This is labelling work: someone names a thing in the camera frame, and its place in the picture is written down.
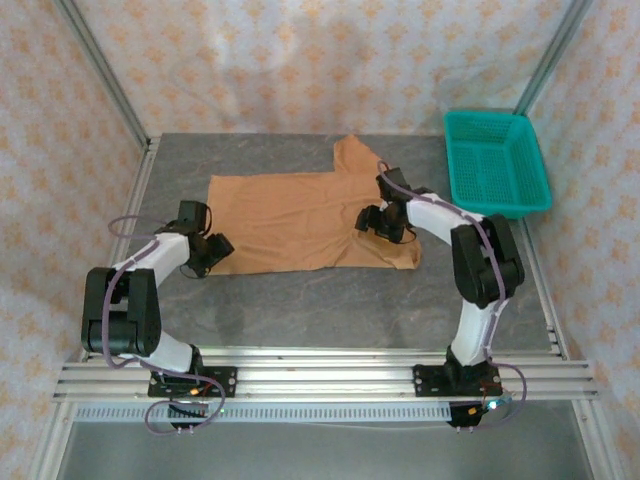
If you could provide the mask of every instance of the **green plastic basket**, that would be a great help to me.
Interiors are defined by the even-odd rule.
[[[551,190],[528,118],[455,111],[444,116],[444,129],[456,205],[514,219],[551,208]]]

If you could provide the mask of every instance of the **purple cable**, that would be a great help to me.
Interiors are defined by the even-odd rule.
[[[487,363],[489,365],[491,365],[492,367],[504,367],[504,368],[509,368],[513,371],[515,371],[518,376],[520,377],[520,379],[522,380],[522,398],[521,400],[518,402],[518,406],[516,407],[516,409],[513,411],[513,413],[511,415],[506,416],[505,418],[500,419],[497,422],[494,423],[490,423],[488,425],[479,425],[477,427],[475,427],[475,430],[484,430],[487,428],[493,428],[493,427],[497,427],[499,425],[503,425],[506,422],[508,422],[509,420],[511,420],[513,417],[515,417],[516,415],[518,415],[520,413],[520,411],[522,410],[522,408],[524,407],[524,402],[527,399],[527,380],[524,376],[524,374],[522,373],[522,370],[520,370],[518,367],[516,367],[515,365],[511,365],[509,363],[495,363],[493,362],[493,360],[491,359],[491,341],[493,340],[493,335],[495,333],[496,327],[497,327],[497,323],[498,323],[498,315],[497,312],[500,310],[500,307],[504,304],[504,302],[507,300],[507,293],[506,293],[506,288],[504,285],[504,279],[502,278],[502,274],[500,273],[500,267],[498,266],[498,260],[496,259],[496,255],[495,252],[493,251],[493,248],[491,247],[491,242],[489,242],[489,237],[487,237],[487,234],[485,233],[484,229],[482,228],[482,226],[480,225],[480,223],[473,218],[471,215],[467,215],[463,210],[461,210],[460,208],[456,207],[455,205],[450,204],[449,202],[445,202],[444,200],[434,200],[430,197],[424,197],[422,195],[418,195],[415,192],[412,192],[411,190],[408,190],[406,188],[401,187],[400,185],[395,184],[394,182],[392,182],[389,177],[387,177],[387,175],[385,174],[385,170],[383,167],[386,166],[386,163],[382,160],[378,160],[378,172],[380,173],[380,176],[382,177],[382,179],[393,189],[404,193],[405,195],[410,196],[411,198],[414,198],[416,200],[422,201],[422,202],[426,202],[426,203],[430,203],[432,205],[437,205],[439,207],[442,207],[446,210],[449,210],[450,212],[455,213],[456,215],[458,215],[460,218],[463,218],[464,220],[467,220],[468,222],[470,222],[475,229],[478,231],[478,234],[480,235],[480,238],[482,239],[482,244],[484,245],[484,248],[487,250],[487,253],[489,255],[489,262],[491,263],[491,268],[493,269],[493,273],[496,276],[496,281],[498,282],[498,291],[499,291],[499,298],[498,298],[498,302],[494,305],[493,310],[491,311],[491,319],[489,321],[489,328],[487,330],[487,334],[485,335],[485,338],[483,340],[483,345],[482,345],[482,349],[483,349],[483,353],[485,356],[485,359],[487,361]]]
[[[104,359],[105,359],[107,365],[109,365],[109,367],[114,368],[114,369],[123,368],[126,365],[129,365],[129,364],[131,364],[133,362],[139,361],[140,362],[140,366],[142,366],[144,368],[147,368],[149,370],[153,370],[153,371],[159,373],[160,375],[171,375],[173,377],[180,377],[180,378],[185,378],[185,379],[189,379],[189,380],[198,380],[198,381],[201,381],[201,382],[209,383],[209,384],[213,385],[214,387],[216,387],[220,391],[220,402],[218,404],[218,408],[216,408],[216,410],[211,415],[209,415],[207,417],[207,419],[204,420],[203,422],[199,423],[195,427],[191,425],[189,427],[189,431],[191,433],[193,433],[194,430],[196,430],[198,428],[201,428],[201,427],[204,427],[206,425],[209,425],[215,419],[215,417],[220,413],[220,411],[222,410],[222,407],[224,406],[224,401],[225,401],[226,396],[225,396],[224,388],[219,382],[217,382],[213,378],[205,377],[203,375],[194,375],[194,374],[191,374],[191,373],[174,372],[172,370],[165,370],[165,369],[162,369],[162,368],[157,368],[157,367],[154,367],[153,365],[150,365],[150,364],[146,363],[145,361],[139,360],[137,358],[129,358],[129,359],[125,360],[122,363],[115,363],[113,361],[113,358],[111,357],[111,352],[109,350],[109,306],[111,305],[111,298],[113,296],[113,291],[115,290],[115,287],[118,284],[118,280],[120,280],[120,278],[122,277],[124,272],[127,271],[127,269],[129,269],[133,265],[135,265],[136,262],[139,262],[143,258],[147,257],[149,254],[151,254],[151,252],[156,250],[158,248],[158,246],[160,245],[160,242],[156,239],[155,235],[134,235],[134,234],[124,234],[124,233],[120,233],[120,232],[115,231],[113,229],[113,225],[115,223],[117,223],[117,222],[122,221],[122,220],[151,220],[151,221],[158,222],[158,223],[163,223],[163,224],[165,223],[165,222],[163,222],[161,220],[156,220],[156,219],[152,219],[152,218],[148,218],[148,217],[139,217],[137,215],[124,215],[122,217],[118,217],[118,218],[115,218],[115,219],[111,220],[109,222],[109,224],[108,224],[109,232],[111,232],[113,235],[115,235],[118,238],[128,238],[128,239],[134,239],[134,240],[152,240],[152,243],[151,243],[151,246],[149,248],[146,248],[145,250],[141,251],[136,256],[134,256],[131,260],[126,262],[124,265],[122,265],[118,269],[118,271],[116,271],[115,275],[113,276],[113,278],[111,279],[111,281],[107,285],[107,291],[105,292],[104,302],[102,304],[102,328],[101,328],[102,354],[104,356]],[[156,430],[156,429],[151,427],[151,424],[149,422],[149,416],[151,415],[151,411],[155,407],[157,407],[159,405],[173,405],[174,407],[184,407],[185,405],[206,406],[207,404],[206,403],[200,403],[200,402],[177,402],[175,400],[161,400],[159,402],[155,402],[152,405],[150,405],[149,408],[147,409],[147,412],[145,413],[145,416],[144,416],[145,426],[154,435],[167,436],[167,435],[179,435],[180,433],[182,433],[182,429],[178,428],[177,430],[161,431],[161,430]]]

